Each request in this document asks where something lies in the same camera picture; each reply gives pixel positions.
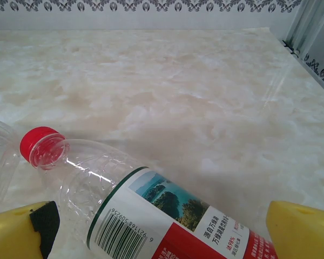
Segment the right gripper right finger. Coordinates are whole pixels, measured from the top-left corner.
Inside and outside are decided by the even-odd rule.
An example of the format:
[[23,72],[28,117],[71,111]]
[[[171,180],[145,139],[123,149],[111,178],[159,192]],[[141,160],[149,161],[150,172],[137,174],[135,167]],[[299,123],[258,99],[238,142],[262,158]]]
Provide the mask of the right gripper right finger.
[[272,201],[266,226],[278,259],[324,259],[324,210]]

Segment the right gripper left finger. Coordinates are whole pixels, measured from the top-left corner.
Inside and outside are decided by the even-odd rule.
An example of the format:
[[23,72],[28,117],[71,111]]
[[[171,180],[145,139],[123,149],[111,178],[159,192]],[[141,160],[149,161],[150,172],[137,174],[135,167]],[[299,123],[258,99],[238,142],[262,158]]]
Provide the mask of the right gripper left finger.
[[0,213],[0,259],[48,259],[59,226],[54,201]]

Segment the clear unlabelled bottle white cap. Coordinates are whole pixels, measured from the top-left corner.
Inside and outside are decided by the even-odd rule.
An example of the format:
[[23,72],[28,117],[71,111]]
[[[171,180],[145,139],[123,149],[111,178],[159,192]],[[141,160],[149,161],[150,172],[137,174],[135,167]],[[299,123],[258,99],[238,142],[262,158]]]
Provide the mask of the clear unlabelled bottle white cap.
[[9,125],[0,121],[0,204],[6,195],[19,160],[18,136]]

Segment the clear bottle red white label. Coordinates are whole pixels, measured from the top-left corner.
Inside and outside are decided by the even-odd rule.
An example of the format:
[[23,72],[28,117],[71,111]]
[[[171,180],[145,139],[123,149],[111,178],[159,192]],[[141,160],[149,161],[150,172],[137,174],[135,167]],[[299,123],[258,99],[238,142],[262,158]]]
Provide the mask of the clear bottle red white label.
[[36,127],[20,152],[102,259],[278,259],[270,241],[111,146]]

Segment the aluminium frame post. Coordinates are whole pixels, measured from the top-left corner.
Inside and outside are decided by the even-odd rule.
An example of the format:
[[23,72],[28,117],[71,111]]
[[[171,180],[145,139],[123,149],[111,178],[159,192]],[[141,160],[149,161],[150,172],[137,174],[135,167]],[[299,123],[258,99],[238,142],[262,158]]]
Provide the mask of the aluminium frame post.
[[300,9],[296,14],[287,34],[281,40],[283,46],[293,56],[299,58],[301,47],[305,42],[306,34],[311,29],[311,20],[319,8],[319,0],[301,0]]

